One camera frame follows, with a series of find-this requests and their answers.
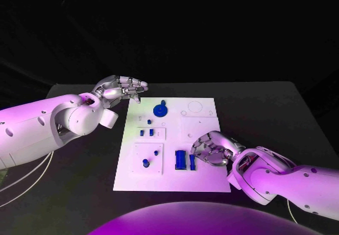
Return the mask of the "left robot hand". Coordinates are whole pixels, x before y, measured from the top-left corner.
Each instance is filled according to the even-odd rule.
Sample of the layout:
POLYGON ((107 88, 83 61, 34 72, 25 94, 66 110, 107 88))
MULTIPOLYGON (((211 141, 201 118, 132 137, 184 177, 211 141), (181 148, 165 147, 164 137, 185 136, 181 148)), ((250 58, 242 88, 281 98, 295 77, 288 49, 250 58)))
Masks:
POLYGON ((129 76, 112 75, 105 78, 93 89, 94 95, 115 106, 123 99, 132 99, 141 104, 139 94, 149 90, 149 84, 129 76))

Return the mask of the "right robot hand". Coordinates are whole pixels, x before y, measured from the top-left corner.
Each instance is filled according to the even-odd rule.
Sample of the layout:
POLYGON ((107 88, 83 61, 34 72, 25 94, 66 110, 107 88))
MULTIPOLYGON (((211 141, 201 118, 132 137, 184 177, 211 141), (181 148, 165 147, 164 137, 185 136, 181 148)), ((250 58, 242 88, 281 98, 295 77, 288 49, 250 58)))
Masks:
POLYGON ((211 131, 193 144, 191 154, 211 166, 224 167, 244 150, 246 146, 234 138, 211 131))

